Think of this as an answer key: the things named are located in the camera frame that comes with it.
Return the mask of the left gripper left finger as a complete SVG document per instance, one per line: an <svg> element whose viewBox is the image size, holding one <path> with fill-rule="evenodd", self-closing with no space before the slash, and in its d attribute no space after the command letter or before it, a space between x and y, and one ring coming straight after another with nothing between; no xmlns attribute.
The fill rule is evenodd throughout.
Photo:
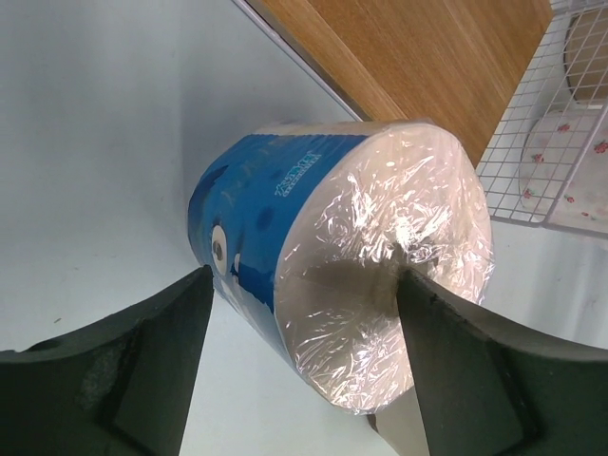
<svg viewBox="0 0 608 456"><path fill-rule="evenodd" d="M79 330L2 351L2 454L179 454L213 296L201 267Z"/></svg>

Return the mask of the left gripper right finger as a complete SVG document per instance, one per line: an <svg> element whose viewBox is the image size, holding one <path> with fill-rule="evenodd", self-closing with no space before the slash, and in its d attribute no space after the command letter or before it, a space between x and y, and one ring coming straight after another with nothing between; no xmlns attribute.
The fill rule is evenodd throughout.
<svg viewBox="0 0 608 456"><path fill-rule="evenodd" d="M606 350L528 328L410 267L395 296L414 387L368 421L396 453L606 453Z"/></svg>

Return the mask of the light blue paper roll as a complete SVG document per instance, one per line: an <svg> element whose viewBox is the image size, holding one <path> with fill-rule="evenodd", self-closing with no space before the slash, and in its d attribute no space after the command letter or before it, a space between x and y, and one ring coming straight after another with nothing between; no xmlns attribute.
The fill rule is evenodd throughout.
<svg viewBox="0 0 608 456"><path fill-rule="evenodd" d="M202 173L187 216L217 293L354 414L413 386L400 270L473 303L493 270L484 189L460 141L425 121L259 129Z"/></svg>

